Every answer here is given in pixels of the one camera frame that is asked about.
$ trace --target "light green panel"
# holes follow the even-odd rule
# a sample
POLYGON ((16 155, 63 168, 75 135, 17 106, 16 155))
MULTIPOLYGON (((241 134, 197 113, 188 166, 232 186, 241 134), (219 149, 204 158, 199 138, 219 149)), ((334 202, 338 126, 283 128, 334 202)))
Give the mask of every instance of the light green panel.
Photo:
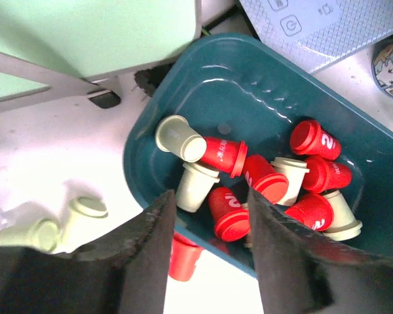
POLYGON ((91 77, 179 54, 196 20, 195 0, 0 0, 0 51, 91 77))
POLYGON ((46 87, 46 85, 0 73, 0 97, 24 93, 42 87, 46 87))

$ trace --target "red cup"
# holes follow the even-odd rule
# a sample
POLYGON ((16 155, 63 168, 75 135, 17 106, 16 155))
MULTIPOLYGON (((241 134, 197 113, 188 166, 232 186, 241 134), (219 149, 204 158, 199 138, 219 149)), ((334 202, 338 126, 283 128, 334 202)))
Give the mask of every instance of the red cup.
POLYGON ((201 158, 202 162, 230 173, 231 178, 242 174, 244 160, 248 153, 248 147, 243 141, 237 143, 215 137, 204 137, 204 139, 207 142, 207 149, 201 158))
POLYGON ((261 155, 253 155, 246 159, 243 174, 249 186, 272 204, 278 203, 287 193, 287 177, 277 173, 261 155))
POLYGON ((215 236, 224 242, 232 242, 249 233, 249 212, 229 188, 216 188, 212 191, 208 204, 215 221, 215 236))
POLYGON ((177 281, 190 280, 202 250, 202 247, 175 232, 172 241, 169 276, 177 281))
POLYGON ((339 162, 329 162, 319 156, 311 156, 306 159, 307 168, 301 185, 305 190, 312 193, 322 193, 332 188, 344 188, 352 180, 351 170, 339 162))
POLYGON ((285 214, 317 231, 328 229, 333 222, 332 206, 318 194, 304 195, 298 203, 287 209, 285 214))
POLYGON ((300 122, 291 133, 290 147, 297 155, 319 155, 327 160, 335 160, 342 146, 326 133, 315 120, 300 122))

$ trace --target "blue container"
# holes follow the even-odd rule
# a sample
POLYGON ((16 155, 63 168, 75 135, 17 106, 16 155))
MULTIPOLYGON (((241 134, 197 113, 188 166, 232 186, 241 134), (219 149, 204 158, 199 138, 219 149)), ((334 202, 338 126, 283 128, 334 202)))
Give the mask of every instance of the blue container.
MULTIPOLYGON (((317 119, 341 142, 338 162, 353 172, 341 192, 364 227, 347 243, 393 256, 393 133, 267 46, 243 35, 210 36, 176 62, 126 142, 126 181, 143 207, 176 189, 183 173, 183 162, 160 151, 154 140, 157 124, 170 114, 184 116, 201 135, 244 140, 249 154, 268 161, 296 157, 289 146, 292 129, 317 119)), ((243 179, 224 173, 220 178, 228 187, 243 179)), ((178 217, 186 227, 178 224, 177 231, 255 276, 242 241, 215 238, 206 203, 195 214, 178 209, 178 217)))

